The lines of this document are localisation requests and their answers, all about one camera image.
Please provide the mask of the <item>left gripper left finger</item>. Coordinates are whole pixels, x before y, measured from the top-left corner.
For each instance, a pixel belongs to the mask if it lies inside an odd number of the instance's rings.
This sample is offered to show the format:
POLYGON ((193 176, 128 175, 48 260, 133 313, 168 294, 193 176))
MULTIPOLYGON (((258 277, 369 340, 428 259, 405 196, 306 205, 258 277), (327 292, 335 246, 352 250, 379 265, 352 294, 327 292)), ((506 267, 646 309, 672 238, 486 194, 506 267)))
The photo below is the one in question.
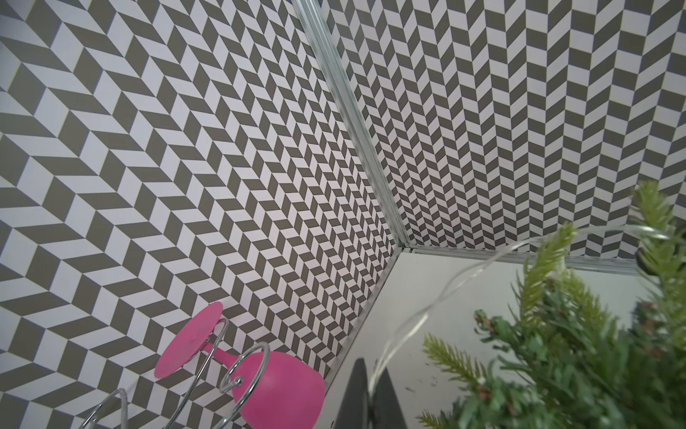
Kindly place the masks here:
POLYGON ((334 429, 367 429, 369 419, 367 368, 364 359, 357 359, 339 407, 334 429))

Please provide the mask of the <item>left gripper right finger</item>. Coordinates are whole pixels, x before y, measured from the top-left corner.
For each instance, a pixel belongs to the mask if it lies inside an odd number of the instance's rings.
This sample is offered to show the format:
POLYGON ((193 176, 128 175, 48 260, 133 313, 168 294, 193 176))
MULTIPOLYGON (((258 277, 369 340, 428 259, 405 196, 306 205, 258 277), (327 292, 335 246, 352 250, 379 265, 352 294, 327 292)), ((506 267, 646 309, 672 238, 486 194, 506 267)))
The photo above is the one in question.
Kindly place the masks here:
POLYGON ((407 429, 398 395, 387 369, 382 372, 374 391, 372 427, 374 429, 407 429))

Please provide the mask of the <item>clear bulb string light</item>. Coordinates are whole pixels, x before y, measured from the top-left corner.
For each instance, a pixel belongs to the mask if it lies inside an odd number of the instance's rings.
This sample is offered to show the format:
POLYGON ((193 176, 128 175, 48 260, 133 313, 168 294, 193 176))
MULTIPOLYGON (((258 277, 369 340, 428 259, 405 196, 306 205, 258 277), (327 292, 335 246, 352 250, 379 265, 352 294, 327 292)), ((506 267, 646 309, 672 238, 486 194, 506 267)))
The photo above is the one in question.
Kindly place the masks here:
MULTIPOLYGON (((601 234, 602 232, 630 232, 639 237, 647 237, 652 239, 667 240, 668 235, 665 232, 656 230, 654 228, 644 226, 644 225, 623 225, 623 226, 589 226, 581 229, 576 229, 573 238, 577 236, 585 236, 590 234, 601 234)), ((453 275, 445 284, 441 293, 435 298, 430 304, 419 309, 417 312, 409 316, 398 329, 391 334, 391 337, 386 342, 382 355, 379 357, 377 362, 374 364, 373 373, 368 379, 368 393, 371 397, 375 394, 376 388, 378 386, 379 380, 382 373, 387 368, 389 361, 394 357, 394 355, 407 343, 407 341, 412 338, 420 328, 427 322, 430 315, 434 312, 441 303, 449 299, 454 295, 460 288, 466 284, 470 284, 478 276, 480 276, 489 266, 499 261, 505 256, 515 252, 519 248, 527 244, 540 244, 542 242, 552 241, 553 237, 557 233, 553 232, 546 236, 539 236, 527 239, 525 241, 519 241, 517 243, 511 244, 498 250, 495 254, 485 259, 483 262, 472 264, 467 268, 458 271, 453 275)))

